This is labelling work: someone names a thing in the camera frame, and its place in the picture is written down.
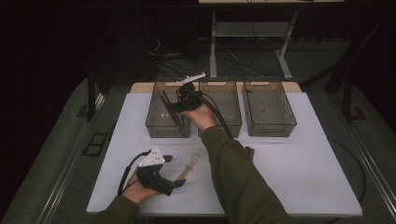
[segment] background desk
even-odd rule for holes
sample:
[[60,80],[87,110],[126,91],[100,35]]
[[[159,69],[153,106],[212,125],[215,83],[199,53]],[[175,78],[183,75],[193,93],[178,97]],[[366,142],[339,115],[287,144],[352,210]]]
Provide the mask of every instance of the background desk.
[[[163,154],[174,156],[161,170],[161,174],[171,180],[177,178],[193,153],[200,153],[202,158],[184,187],[175,189],[169,197],[160,195],[147,200],[141,206],[140,215],[223,216],[213,188],[207,153],[197,129],[191,127],[190,138],[150,138],[145,121],[151,97],[148,90],[152,83],[135,85],[120,112],[87,211],[95,213],[106,209],[116,196],[120,178],[131,159],[142,151],[159,146]],[[253,160],[256,167],[292,216],[361,216],[358,200],[306,94],[298,92],[298,86],[285,84],[288,85],[294,87],[290,88],[294,92],[288,92],[288,97],[298,122],[290,137],[249,137],[245,111],[241,107],[244,123],[237,140],[256,149]]]

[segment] floor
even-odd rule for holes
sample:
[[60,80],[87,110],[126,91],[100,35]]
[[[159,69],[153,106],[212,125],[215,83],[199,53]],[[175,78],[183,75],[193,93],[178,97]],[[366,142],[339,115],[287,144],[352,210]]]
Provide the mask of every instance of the floor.
[[[203,46],[207,46],[206,41],[200,39]],[[218,76],[282,77],[274,54],[280,44],[279,40],[265,38],[220,39]],[[345,40],[291,42],[285,58],[293,81],[301,83],[336,63],[348,44]],[[165,56],[163,65],[157,67],[158,77],[209,74],[206,48],[194,59],[180,57],[177,52]],[[352,106],[358,107],[366,119],[348,123],[340,112],[342,92],[326,94],[323,90],[326,81],[325,77],[303,91],[308,94],[334,154],[361,202],[363,216],[296,217],[296,223],[396,223],[395,213],[389,209],[395,202],[391,195],[396,189],[396,136],[357,88],[353,91]],[[119,85],[110,93],[98,94],[97,112],[87,121],[87,80],[80,83],[2,223],[87,223],[92,218],[85,210],[129,89]],[[95,133],[106,135],[102,153],[98,157],[83,156],[82,151]],[[374,163],[366,160],[369,157]],[[226,220],[157,218],[150,222],[226,223]]]

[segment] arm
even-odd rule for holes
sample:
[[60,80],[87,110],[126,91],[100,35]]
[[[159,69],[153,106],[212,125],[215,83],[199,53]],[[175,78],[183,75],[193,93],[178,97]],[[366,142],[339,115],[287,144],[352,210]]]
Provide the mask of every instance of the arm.
[[230,223],[292,223],[242,145],[215,127],[210,109],[201,105],[182,114],[203,132],[213,184]]
[[137,179],[137,169],[128,180],[127,187],[117,195],[104,211],[97,213],[90,224],[130,224],[139,211],[139,205],[146,199],[160,194],[154,189],[146,189]]

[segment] olive green jacket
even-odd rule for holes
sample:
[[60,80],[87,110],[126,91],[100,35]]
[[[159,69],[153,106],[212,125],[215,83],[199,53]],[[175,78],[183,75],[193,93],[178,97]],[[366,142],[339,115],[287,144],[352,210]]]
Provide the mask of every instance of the olive green jacket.
[[[202,141],[216,193],[230,223],[293,223],[238,141],[217,127],[208,128]],[[136,203],[117,196],[105,211],[95,215],[91,224],[130,224],[138,210]]]

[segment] hand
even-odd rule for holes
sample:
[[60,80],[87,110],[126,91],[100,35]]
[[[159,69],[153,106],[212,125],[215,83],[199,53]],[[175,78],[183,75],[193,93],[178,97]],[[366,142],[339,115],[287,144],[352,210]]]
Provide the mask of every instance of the hand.
[[134,174],[129,178],[126,184],[127,187],[121,195],[134,203],[141,204],[148,198],[161,193],[154,189],[147,189],[140,184],[136,175],[137,169],[134,170]]
[[215,116],[206,104],[201,104],[195,110],[180,112],[180,115],[190,118],[202,133],[207,128],[216,126]]

